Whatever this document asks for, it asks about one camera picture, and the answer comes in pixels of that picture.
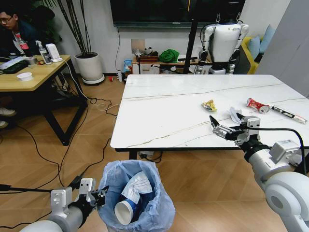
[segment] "blue cushion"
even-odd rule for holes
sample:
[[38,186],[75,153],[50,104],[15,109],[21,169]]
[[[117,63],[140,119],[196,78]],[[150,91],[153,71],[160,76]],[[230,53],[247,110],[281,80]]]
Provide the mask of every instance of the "blue cushion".
[[259,50],[260,50],[260,37],[258,35],[250,39],[248,43],[248,49],[253,59],[255,59],[257,55],[259,54]]
[[264,54],[267,50],[267,47],[273,37],[273,35],[275,34],[275,29],[273,29],[271,27],[271,25],[269,25],[266,29],[266,32],[265,32],[265,35],[263,37],[263,40],[261,42],[261,45],[260,45],[260,53]]

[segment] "glasses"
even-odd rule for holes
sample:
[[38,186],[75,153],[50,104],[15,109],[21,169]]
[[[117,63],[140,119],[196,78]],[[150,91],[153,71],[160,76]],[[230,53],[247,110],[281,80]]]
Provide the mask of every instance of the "glasses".
[[13,17],[11,17],[10,19],[0,19],[1,24],[8,24],[8,22],[12,19]]

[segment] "marble tabletop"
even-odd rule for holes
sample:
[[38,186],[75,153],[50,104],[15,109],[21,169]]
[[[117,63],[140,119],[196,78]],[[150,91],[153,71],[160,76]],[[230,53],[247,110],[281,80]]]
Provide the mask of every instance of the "marble tabletop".
[[[261,118],[264,128],[297,130],[309,146],[309,122],[296,122],[273,110],[260,114],[246,106],[247,99],[272,103],[309,119],[309,100],[271,75],[130,75],[112,135],[111,146],[131,148],[232,149],[232,141],[212,133],[209,115],[220,124],[236,126],[229,116],[233,106],[245,116]],[[218,109],[209,112],[201,104],[210,99]],[[299,140],[289,131],[260,131],[261,142]]]

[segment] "blue plastic bag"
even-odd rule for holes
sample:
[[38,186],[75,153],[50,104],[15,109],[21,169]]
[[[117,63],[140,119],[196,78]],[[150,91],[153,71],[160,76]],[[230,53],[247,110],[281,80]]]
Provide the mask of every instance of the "blue plastic bag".
[[126,59],[125,60],[125,65],[124,65],[124,72],[129,72],[131,71],[129,66],[132,66],[132,60]]
[[[139,219],[122,225],[115,216],[114,208],[119,202],[121,192],[136,173],[144,171],[153,192],[142,194],[142,210]],[[110,186],[105,196],[105,206],[98,210],[109,231],[115,232],[163,232],[173,224],[175,207],[165,192],[155,164],[140,160],[114,161],[104,168],[99,188]]]

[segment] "black screen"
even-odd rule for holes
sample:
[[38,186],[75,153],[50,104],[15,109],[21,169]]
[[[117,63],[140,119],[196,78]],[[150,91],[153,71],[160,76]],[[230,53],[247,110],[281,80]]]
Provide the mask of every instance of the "black screen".
[[197,11],[197,0],[110,0],[112,18],[115,26],[148,26],[166,25],[181,27],[191,25],[194,15],[200,23],[216,22],[217,14],[231,10],[230,4],[237,6],[232,11],[233,17],[241,12],[245,0],[202,0]]

